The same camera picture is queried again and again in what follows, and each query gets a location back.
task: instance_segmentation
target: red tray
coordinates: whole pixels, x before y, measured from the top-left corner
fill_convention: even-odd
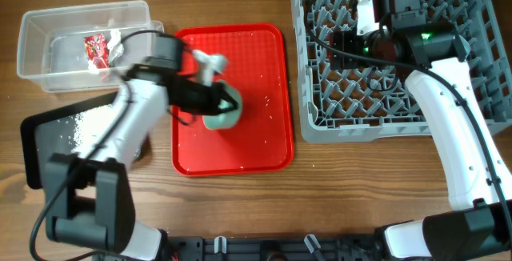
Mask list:
[[[294,157],[288,78],[282,34],[271,24],[209,26],[180,30],[192,49],[223,54],[229,60],[226,80],[243,98],[238,124],[208,130],[202,118],[190,126],[171,120],[174,168],[187,177],[278,171]],[[192,57],[183,61],[183,74],[195,71]],[[173,108],[180,118],[187,113]]]

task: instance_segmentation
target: wooden surface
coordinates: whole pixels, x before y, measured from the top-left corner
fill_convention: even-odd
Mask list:
[[[123,0],[0,0],[0,260],[28,260],[28,238],[42,208],[41,191],[26,185],[21,121],[105,91],[46,94],[16,71],[22,15],[28,10]],[[152,153],[130,173],[138,219],[170,235],[262,236],[371,232],[374,227],[421,219],[450,209],[442,166],[429,137],[372,143],[314,145],[300,134],[297,56],[290,0],[145,0],[152,19],[174,32],[187,26],[271,22],[285,36],[294,120],[295,157],[282,172],[187,179],[170,164],[170,122],[150,135]],[[494,0],[505,45],[512,51],[510,0]],[[512,164],[512,130],[495,137]],[[83,249],[51,243],[44,230],[38,249],[48,259]],[[493,259],[508,259],[507,254]]]

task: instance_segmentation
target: red snack package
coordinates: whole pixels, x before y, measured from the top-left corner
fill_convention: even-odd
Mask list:
[[[86,37],[84,44],[86,45],[86,53],[90,61],[93,61],[94,58],[101,58],[103,60],[103,62],[95,63],[98,69],[109,67],[109,51],[106,48],[105,36],[103,33]]]

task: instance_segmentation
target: table surface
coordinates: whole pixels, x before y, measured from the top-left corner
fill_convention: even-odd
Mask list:
[[[19,26],[28,10],[124,0],[0,0],[0,260],[28,260],[28,238],[43,204],[26,185],[19,124],[32,114],[105,91],[46,94],[16,71]],[[270,22],[284,35],[295,157],[281,172],[188,179],[170,164],[170,120],[150,133],[151,152],[130,172],[137,216],[172,236],[303,236],[372,232],[375,227],[450,210],[442,165],[430,137],[317,145],[300,134],[297,58],[290,0],[145,0],[168,32],[188,26]],[[510,0],[493,0],[512,51]],[[512,164],[512,130],[495,136]],[[64,259],[82,248],[51,243],[38,250]],[[508,259],[507,254],[491,257]]]

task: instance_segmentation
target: clear plastic container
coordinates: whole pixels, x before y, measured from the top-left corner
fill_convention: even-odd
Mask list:
[[[144,1],[113,2],[29,11],[23,15],[18,40],[18,76],[36,82],[46,92],[105,89],[118,85],[115,78],[103,78],[110,69],[96,74],[88,69],[84,38],[110,31],[121,36],[136,30],[154,29]],[[153,52],[152,34],[126,40],[124,54],[116,68],[127,70]]]

